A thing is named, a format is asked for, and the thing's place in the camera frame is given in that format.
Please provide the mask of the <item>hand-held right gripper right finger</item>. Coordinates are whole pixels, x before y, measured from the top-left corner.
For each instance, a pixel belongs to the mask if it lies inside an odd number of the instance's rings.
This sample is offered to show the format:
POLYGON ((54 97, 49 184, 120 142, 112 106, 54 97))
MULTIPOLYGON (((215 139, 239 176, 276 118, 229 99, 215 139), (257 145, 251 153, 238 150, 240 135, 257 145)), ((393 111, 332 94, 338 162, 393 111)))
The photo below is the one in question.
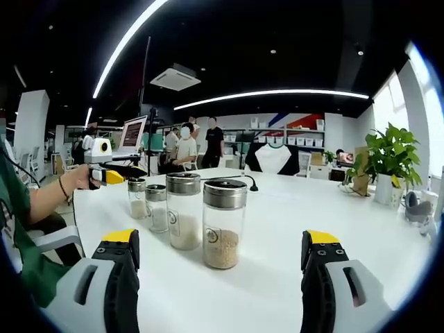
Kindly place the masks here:
POLYGON ((301 271, 301 332, 378 332, 393 314, 382 283, 327 232, 302 233, 301 271))

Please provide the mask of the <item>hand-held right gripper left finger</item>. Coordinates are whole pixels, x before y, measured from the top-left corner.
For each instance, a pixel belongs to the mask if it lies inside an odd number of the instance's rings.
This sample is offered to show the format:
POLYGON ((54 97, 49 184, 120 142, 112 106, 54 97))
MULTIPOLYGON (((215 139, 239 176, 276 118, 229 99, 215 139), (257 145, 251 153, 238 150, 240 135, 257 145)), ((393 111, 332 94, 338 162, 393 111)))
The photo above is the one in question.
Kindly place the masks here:
POLYGON ((138 332, 139 232, 107 234, 56 284, 43 309, 61 332, 138 332))

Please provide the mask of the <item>person's left hand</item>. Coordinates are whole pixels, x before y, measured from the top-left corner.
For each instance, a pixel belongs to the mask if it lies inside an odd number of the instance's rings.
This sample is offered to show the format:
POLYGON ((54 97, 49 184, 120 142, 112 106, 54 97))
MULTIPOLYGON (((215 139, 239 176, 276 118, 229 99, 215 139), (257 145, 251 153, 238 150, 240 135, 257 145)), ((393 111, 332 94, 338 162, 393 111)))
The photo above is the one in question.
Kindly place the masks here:
POLYGON ((74 189, 89 189, 89 166, 87 164, 78 166, 69 175, 72 178, 74 189))

